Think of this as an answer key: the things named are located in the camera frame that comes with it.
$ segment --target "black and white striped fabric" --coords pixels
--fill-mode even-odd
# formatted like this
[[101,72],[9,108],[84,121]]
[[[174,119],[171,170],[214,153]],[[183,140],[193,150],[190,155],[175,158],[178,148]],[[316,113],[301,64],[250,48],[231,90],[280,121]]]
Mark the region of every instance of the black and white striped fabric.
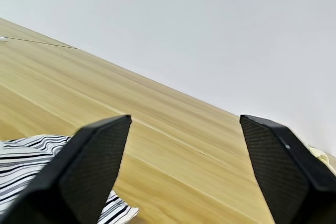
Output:
[[[70,139],[70,136],[37,135],[0,142],[0,214]],[[138,208],[128,206],[112,190],[98,224],[127,223],[138,212]]]

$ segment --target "white cloth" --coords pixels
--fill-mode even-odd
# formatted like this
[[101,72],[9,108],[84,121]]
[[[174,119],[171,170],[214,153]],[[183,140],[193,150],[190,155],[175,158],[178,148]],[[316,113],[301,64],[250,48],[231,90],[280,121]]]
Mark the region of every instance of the white cloth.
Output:
[[[0,142],[0,214],[70,139],[70,136],[37,135]],[[128,206],[112,190],[98,224],[124,224],[138,212],[138,208]]]

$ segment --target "wood grain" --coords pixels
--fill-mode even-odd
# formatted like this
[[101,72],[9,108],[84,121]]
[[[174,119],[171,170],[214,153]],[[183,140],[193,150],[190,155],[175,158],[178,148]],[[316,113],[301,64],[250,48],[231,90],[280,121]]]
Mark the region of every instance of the wood grain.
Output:
[[115,190],[132,223],[273,223],[237,116],[0,19],[8,35],[36,42],[0,43],[0,140],[130,113]]

